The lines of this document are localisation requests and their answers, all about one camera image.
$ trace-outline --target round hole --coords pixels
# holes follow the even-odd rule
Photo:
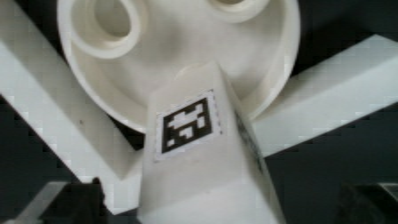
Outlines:
[[[94,16],[103,31],[115,37],[129,33],[129,17],[119,0],[96,0]]]
[[[233,5],[233,4],[238,4],[240,2],[243,2],[243,0],[218,0],[218,2],[222,4]]]

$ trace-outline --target white plastic part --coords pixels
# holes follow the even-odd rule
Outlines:
[[[3,224],[39,224],[42,221],[39,217],[46,211],[50,203],[64,189],[66,182],[50,182],[42,187],[34,200],[30,201],[26,208],[21,211],[14,220],[9,220]]]
[[[263,156],[398,102],[398,43],[366,39],[289,79],[254,120]]]
[[[142,223],[284,223],[250,125],[215,63],[185,70],[149,102]]]
[[[138,205],[140,154],[12,0],[0,1],[0,94],[113,214]]]
[[[281,55],[295,45],[288,41],[284,44]],[[0,1],[0,59],[0,94],[82,182],[89,183],[99,176],[105,204],[117,214],[138,204],[140,153],[131,153],[108,117],[10,0]],[[371,37],[314,68],[289,80],[286,91],[254,120],[265,156],[398,102],[396,42]],[[85,127],[80,119],[89,121]],[[121,178],[112,164],[128,167]]]
[[[229,23],[241,23],[263,12],[270,0],[204,0],[213,16]]]
[[[131,51],[145,30],[142,0],[69,0],[62,4],[73,43],[92,57],[119,58]]]
[[[108,59],[87,51],[82,41],[73,38],[78,24],[71,17],[82,17],[73,5],[87,1],[58,1],[60,38],[78,82],[112,117],[145,132],[151,92],[167,85],[186,65],[217,61],[245,114],[254,118],[279,94],[293,68],[300,38],[296,0],[272,0],[268,4],[263,0],[243,0],[238,4],[247,4],[250,10],[256,6],[257,15],[236,24],[211,16],[208,0],[145,0],[145,35],[135,47],[126,47],[126,55],[108,54]],[[138,9],[138,1],[126,1]]]

